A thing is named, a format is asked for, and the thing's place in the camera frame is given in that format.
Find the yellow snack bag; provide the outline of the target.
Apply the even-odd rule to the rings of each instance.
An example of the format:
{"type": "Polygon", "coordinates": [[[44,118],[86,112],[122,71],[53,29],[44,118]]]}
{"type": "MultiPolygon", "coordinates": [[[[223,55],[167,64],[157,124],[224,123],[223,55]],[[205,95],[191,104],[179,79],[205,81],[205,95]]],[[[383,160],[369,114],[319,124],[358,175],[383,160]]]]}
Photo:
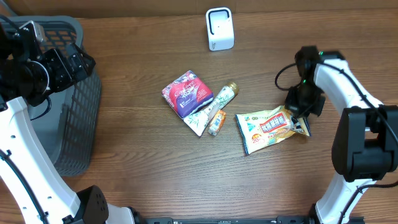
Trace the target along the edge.
{"type": "Polygon", "coordinates": [[[294,117],[284,106],[278,106],[273,110],[237,114],[235,118],[247,156],[294,134],[311,135],[307,118],[294,117]]]}

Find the small orange white box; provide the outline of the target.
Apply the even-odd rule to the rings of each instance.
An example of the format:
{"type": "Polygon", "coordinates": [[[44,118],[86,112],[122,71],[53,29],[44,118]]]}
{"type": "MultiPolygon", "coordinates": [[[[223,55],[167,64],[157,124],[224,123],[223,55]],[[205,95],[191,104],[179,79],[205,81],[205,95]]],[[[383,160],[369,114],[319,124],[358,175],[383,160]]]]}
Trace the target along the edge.
{"type": "Polygon", "coordinates": [[[214,118],[211,120],[208,132],[212,136],[216,136],[219,133],[220,129],[222,128],[225,119],[226,119],[226,113],[223,110],[218,110],[214,118]]]}

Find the white green tube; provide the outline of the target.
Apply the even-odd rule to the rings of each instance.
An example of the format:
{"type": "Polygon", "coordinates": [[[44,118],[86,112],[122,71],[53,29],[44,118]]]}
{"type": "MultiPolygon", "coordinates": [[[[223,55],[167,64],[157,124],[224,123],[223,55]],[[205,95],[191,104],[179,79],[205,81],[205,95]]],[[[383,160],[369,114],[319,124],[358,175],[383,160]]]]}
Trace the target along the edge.
{"type": "Polygon", "coordinates": [[[206,108],[185,117],[184,123],[200,137],[215,114],[222,110],[238,92],[239,87],[235,82],[227,83],[206,108]]]}

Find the purple red tissue pack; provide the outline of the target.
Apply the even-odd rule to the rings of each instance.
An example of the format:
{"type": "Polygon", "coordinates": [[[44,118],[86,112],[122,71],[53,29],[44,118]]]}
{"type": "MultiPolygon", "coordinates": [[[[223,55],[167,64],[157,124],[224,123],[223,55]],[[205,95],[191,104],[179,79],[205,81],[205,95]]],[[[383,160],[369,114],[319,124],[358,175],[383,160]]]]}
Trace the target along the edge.
{"type": "Polygon", "coordinates": [[[191,70],[168,84],[162,96],[181,119],[211,103],[214,93],[191,70]]]}

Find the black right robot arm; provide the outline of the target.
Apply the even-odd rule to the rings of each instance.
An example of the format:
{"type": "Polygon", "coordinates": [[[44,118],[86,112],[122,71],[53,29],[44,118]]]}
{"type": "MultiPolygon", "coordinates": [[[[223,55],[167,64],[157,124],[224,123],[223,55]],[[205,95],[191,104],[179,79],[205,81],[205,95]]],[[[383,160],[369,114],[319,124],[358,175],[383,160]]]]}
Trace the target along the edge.
{"type": "Polygon", "coordinates": [[[373,97],[353,75],[339,51],[319,51],[304,46],[295,54],[299,84],[287,89],[285,106],[296,118],[321,115],[325,100],[340,114],[331,147],[335,174],[323,197],[306,217],[290,223],[364,223],[350,213],[370,188],[397,169],[397,106],[373,97]]]}

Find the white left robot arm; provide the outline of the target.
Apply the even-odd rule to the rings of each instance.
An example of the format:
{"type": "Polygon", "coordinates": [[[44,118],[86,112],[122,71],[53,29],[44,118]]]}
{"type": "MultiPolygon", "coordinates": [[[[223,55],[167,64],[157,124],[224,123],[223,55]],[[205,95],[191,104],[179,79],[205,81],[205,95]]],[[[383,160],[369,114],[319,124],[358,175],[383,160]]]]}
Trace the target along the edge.
{"type": "Polygon", "coordinates": [[[1,178],[26,223],[137,223],[131,207],[106,201],[98,186],[73,191],[62,172],[90,163],[101,83],[95,61],[65,51],[7,49],[1,60],[1,178]]]}

